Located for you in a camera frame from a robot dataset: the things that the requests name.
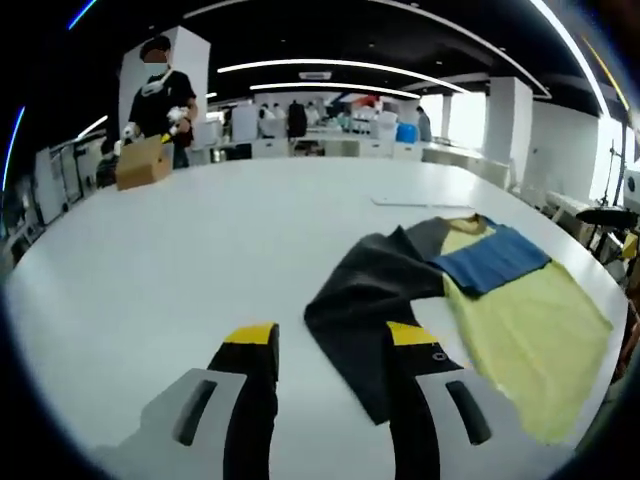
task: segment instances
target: white column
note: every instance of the white column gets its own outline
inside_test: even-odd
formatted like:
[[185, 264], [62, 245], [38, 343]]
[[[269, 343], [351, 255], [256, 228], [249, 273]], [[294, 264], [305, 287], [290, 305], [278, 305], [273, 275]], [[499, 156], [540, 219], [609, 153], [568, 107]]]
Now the white column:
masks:
[[485, 156], [513, 165], [519, 182], [531, 143], [532, 109], [533, 94], [527, 85], [513, 77], [491, 79]]
[[[204, 121], [207, 113], [206, 95], [209, 84], [211, 44], [183, 27], [172, 28], [162, 35], [171, 41], [171, 65], [174, 69], [185, 73], [191, 81], [199, 110], [197, 121]], [[120, 131], [124, 129], [129, 119], [133, 97], [147, 81], [147, 73], [140, 60], [140, 49], [144, 43], [127, 52], [122, 59], [118, 105]]]
[[442, 138], [449, 138], [449, 125], [451, 124], [451, 99], [453, 95], [442, 97]]

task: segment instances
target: black shirt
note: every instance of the black shirt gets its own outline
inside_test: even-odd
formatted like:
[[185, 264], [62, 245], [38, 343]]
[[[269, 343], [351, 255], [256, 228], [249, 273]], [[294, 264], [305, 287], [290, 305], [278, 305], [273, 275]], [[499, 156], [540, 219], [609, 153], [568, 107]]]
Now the black shirt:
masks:
[[[147, 83], [160, 80], [162, 77], [162, 75], [151, 77]], [[160, 92], [143, 97], [141, 90], [142, 88], [138, 90], [133, 99], [129, 121], [136, 123], [145, 137], [167, 133], [171, 126], [167, 119], [169, 110], [173, 107], [189, 106], [189, 100], [196, 96], [191, 88], [189, 77], [177, 71], [169, 75]], [[178, 134], [177, 137], [177, 143], [188, 145], [191, 143], [193, 135], [189, 132], [188, 134]]]

